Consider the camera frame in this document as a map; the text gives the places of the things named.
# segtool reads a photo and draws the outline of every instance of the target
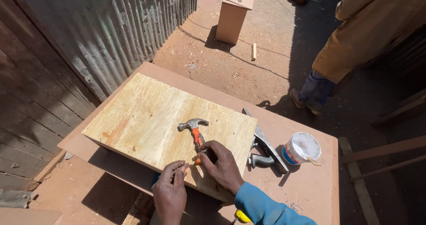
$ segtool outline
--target hammer head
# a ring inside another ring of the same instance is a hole
[[[179,124],[179,130],[182,131],[185,128],[198,128],[198,124],[203,124],[205,126],[209,125],[209,121],[201,119],[201,118],[193,118],[189,119],[186,123],[180,123]]]

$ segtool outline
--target shoe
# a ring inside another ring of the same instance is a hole
[[[293,102],[296,105],[296,107],[298,107],[298,108],[305,108],[306,107],[306,103],[299,100],[299,95],[300,95],[300,93],[298,91],[296,91],[296,89],[292,88],[290,90],[290,97],[293,100]]]
[[[318,104],[308,104],[308,108],[311,110],[311,112],[315,115],[321,115],[321,108],[322,105],[318,105]]]

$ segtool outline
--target wooden wall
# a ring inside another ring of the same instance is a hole
[[[0,188],[27,189],[98,104],[15,1],[0,0]]]

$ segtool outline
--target hand plane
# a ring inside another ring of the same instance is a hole
[[[246,108],[242,109],[242,113],[252,117],[252,115],[247,111]],[[253,136],[253,141],[252,141],[250,150],[256,145],[259,145],[260,147],[262,147],[263,150],[266,152],[267,156],[261,156],[259,154],[254,154],[254,153],[250,154],[248,157],[248,163],[251,165],[253,169],[256,168],[256,163],[260,163],[267,166],[274,164],[280,173],[282,174],[288,173],[287,166],[285,166],[281,157],[275,151],[275,149],[270,144],[268,139],[265,137],[262,130],[260,130],[258,125],[256,125],[256,128],[254,130],[254,136]]]

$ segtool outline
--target hammer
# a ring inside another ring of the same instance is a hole
[[[194,136],[194,143],[195,143],[197,152],[206,153],[206,150],[200,151],[200,147],[203,146],[203,143],[204,143],[204,138],[203,138],[203,135],[198,130],[198,124],[203,124],[207,126],[209,125],[209,121],[201,119],[201,118],[189,119],[186,123],[179,124],[179,130],[183,131],[185,128],[190,128],[191,133]],[[201,161],[199,158],[197,158],[197,160],[195,161],[195,164],[196,165],[201,164]]]

